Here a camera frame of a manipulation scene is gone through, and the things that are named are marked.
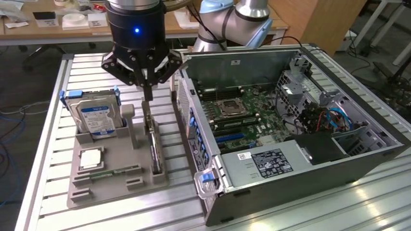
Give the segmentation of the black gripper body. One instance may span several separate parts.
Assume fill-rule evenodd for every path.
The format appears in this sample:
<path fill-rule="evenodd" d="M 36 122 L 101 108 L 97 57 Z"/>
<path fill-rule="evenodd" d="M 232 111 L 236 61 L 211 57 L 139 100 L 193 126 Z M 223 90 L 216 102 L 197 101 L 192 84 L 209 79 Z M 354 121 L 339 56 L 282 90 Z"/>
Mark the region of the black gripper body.
<path fill-rule="evenodd" d="M 165 43 L 165 12 L 163 4 L 107 5 L 112 51 L 133 54 L 143 69 L 148 69 L 148 51 L 169 49 Z"/>

